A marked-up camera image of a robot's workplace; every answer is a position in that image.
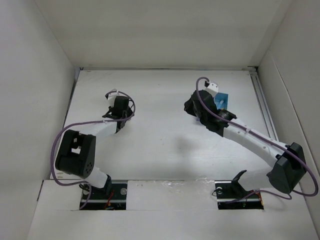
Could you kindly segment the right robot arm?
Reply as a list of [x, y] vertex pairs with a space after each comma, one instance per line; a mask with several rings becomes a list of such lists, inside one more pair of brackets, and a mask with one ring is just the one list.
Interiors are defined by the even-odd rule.
[[268, 165], [266, 169], [241, 170], [231, 179], [228, 186], [235, 196], [243, 197], [263, 188], [274, 188], [289, 195], [306, 174], [305, 156], [299, 144], [288, 145], [249, 128], [235, 114], [218, 109], [209, 92], [194, 91], [184, 103], [184, 111], [196, 117], [210, 132], [239, 144]]

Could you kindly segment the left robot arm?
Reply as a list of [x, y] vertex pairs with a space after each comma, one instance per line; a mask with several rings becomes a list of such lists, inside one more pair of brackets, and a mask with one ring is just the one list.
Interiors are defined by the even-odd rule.
[[100, 198], [111, 194], [112, 180], [95, 165], [96, 145], [108, 136], [124, 128], [136, 110], [133, 99], [123, 92], [111, 91], [105, 95], [110, 106], [102, 120], [80, 122], [89, 125], [82, 130], [73, 130], [73, 123], [60, 136], [62, 140], [56, 155], [53, 168], [69, 175], [75, 175], [94, 188]]

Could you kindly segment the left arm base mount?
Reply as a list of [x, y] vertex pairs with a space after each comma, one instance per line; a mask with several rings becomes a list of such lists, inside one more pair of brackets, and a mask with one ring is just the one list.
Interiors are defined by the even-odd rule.
[[91, 187], [89, 194], [88, 184], [80, 184], [82, 190], [79, 203], [80, 210], [88, 211], [124, 211], [127, 207], [127, 180], [111, 180], [108, 177], [104, 188]]

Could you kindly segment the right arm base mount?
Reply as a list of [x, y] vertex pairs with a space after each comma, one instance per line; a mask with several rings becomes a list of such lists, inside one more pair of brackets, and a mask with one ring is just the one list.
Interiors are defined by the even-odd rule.
[[247, 171], [240, 171], [231, 180], [215, 181], [215, 189], [212, 196], [217, 200], [219, 210], [263, 210], [263, 201], [259, 193], [254, 193], [250, 196], [253, 190], [245, 190], [239, 180]]

